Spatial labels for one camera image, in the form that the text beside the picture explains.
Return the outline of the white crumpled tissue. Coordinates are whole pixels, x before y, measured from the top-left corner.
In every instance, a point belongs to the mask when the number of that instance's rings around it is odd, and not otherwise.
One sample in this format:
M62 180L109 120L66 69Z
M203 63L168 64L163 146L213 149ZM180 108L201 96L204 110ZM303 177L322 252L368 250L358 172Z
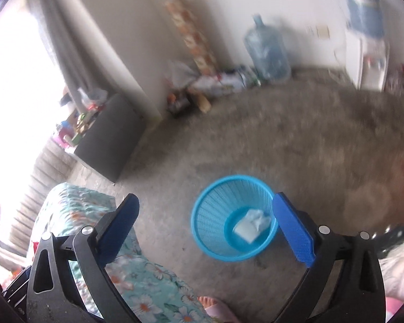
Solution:
M263 231L270 228L271 217L259 209L249 209L234 226L233 232L248 244L252 244Z

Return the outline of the blue plastic waste basket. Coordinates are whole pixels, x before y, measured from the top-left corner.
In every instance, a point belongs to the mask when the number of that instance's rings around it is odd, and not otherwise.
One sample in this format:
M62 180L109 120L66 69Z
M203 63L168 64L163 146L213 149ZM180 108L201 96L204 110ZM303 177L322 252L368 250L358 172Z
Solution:
M273 190L247 175L232 175L210 184L198 197L190 219L198 247L209 257L239 262L260 254L273 241L279 225L272 212ZM270 225L251 244L234 233L250 210L271 218Z

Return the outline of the blue water jug on floor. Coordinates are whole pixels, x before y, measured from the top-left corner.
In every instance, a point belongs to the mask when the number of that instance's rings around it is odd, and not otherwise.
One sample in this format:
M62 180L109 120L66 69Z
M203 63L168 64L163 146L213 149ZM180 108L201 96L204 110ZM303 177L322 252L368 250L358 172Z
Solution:
M265 24L260 15L253 16L254 27L244 37L244 45L258 75L266 82L280 83L291 77L282 34Z

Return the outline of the dark grey cabinet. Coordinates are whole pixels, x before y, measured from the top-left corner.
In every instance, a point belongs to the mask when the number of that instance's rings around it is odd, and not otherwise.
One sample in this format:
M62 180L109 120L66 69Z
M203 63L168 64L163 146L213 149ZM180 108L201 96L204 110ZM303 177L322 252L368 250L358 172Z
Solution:
M117 182L147 123L129 100L115 94L76 146L75 156L111 182Z

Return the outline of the white water dispenser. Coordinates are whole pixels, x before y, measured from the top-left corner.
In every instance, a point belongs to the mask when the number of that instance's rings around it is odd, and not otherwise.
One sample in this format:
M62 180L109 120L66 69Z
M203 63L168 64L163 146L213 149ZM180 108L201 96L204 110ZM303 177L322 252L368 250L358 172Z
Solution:
M374 39L347 29L345 70L357 90L382 92L388 73L390 48L384 39Z

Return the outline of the grey curtain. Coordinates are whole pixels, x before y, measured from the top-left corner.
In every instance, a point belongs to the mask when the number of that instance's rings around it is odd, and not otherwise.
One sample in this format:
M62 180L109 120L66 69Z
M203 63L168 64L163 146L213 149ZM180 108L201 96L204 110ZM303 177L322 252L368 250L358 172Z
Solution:
M39 0L44 25L49 34L56 60L79 112L87 112L83 104L83 90L87 95L99 86L97 67L83 48L76 30L65 16L59 0Z

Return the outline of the tall patterned cardboard box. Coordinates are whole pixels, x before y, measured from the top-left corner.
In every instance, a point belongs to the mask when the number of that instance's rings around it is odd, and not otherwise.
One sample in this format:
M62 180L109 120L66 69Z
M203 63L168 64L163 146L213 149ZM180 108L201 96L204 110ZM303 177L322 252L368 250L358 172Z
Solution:
M214 76L218 72L216 57L205 35L198 26L196 17L187 8L187 0L165 2L165 9L181 35L193 61L202 75Z

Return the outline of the floral teal quilt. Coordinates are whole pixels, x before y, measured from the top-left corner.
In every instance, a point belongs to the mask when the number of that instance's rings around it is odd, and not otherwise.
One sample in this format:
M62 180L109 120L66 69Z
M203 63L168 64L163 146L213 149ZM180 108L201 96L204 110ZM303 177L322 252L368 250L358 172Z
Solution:
M33 261L36 244L45 232L56 237L76 234L96 225L116 209L114 197L62 183L51 189L36 217L27 260ZM149 261L135 231L128 233L116 259L106 272L123 300L142 322L213 322L194 291L175 273Z

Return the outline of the white wall socket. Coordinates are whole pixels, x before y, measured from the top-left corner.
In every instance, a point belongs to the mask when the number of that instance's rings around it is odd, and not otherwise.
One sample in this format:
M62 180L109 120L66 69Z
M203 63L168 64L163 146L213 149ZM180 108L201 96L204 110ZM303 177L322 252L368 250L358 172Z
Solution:
M330 30L327 25L317 25L316 31L318 39L330 39Z

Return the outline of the blue jug on dispenser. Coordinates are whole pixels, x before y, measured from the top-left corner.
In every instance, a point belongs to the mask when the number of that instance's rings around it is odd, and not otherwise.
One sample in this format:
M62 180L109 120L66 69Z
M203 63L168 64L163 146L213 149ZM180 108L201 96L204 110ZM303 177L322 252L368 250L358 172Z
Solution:
M380 0L347 0L350 13L350 27L366 37L385 37Z

